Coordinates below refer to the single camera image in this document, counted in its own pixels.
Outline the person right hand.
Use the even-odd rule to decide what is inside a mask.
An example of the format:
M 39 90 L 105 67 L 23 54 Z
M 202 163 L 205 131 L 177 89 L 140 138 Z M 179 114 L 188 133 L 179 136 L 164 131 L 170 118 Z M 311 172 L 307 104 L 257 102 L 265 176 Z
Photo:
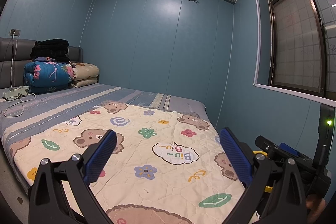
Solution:
M 306 207 L 309 211 L 307 216 L 307 223 L 312 224 L 318 219 L 323 210 L 325 209 L 326 201 L 323 198 L 310 195 L 306 198 Z

